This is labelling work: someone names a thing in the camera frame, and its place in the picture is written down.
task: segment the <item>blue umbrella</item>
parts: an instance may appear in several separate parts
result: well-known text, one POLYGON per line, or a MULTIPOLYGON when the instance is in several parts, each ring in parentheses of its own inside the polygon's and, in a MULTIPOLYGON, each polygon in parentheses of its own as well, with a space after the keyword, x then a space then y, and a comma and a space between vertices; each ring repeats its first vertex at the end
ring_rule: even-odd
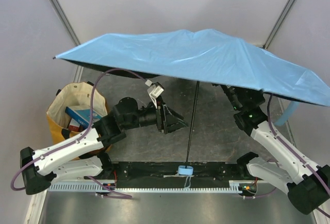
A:
POLYGON ((56 56, 99 71, 110 67, 262 90, 330 106, 330 88, 313 71, 213 29, 146 35, 109 33, 56 56))

